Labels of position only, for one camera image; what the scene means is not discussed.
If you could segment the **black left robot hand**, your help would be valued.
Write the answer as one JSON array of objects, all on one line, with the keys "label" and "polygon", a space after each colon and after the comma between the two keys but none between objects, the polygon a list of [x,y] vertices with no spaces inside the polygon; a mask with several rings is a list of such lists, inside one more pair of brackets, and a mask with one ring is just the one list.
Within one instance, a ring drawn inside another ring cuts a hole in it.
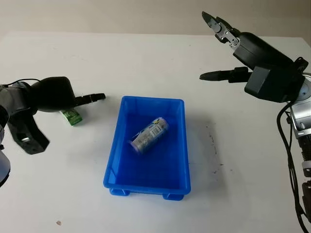
[{"label": "black left robot hand", "polygon": [[30,87],[32,98],[38,110],[57,112],[90,104],[106,98],[104,93],[75,96],[67,77],[48,77]]}]

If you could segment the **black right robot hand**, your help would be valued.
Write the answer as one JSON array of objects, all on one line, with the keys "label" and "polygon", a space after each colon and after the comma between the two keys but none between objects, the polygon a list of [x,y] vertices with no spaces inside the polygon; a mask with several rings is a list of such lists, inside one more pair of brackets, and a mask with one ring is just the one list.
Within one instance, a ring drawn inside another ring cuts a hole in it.
[{"label": "black right robot hand", "polygon": [[281,53],[270,44],[250,32],[240,32],[220,17],[202,12],[205,23],[214,31],[219,42],[234,50],[233,56],[237,58],[243,67],[236,67],[233,70],[213,71],[200,75],[204,81],[225,81],[229,83],[247,82],[251,76],[248,69],[262,65],[287,67],[293,64],[293,60]]}]

